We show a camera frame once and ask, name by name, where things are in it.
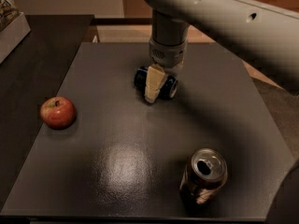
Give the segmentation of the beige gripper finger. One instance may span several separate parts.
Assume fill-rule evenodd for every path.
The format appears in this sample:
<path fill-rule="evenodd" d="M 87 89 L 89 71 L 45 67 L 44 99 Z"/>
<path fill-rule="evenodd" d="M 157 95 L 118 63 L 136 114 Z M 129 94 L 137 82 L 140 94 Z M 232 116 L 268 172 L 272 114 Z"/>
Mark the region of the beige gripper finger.
<path fill-rule="evenodd" d="M 167 73 L 159 64 L 152 64 L 148 68 L 145 99 L 150 104 L 153 104 L 157 99 L 160 89 L 167 80 Z"/>

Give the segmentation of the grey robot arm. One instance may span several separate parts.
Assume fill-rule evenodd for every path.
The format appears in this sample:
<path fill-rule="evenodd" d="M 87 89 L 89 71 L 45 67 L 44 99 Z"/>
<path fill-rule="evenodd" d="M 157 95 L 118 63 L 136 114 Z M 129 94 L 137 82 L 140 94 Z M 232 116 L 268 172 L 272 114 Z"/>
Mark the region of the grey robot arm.
<path fill-rule="evenodd" d="M 152 8 L 149 56 L 164 68 L 182 63 L 189 26 L 299 94 L 299 14 L 254 0 L 145 0 Z"/>

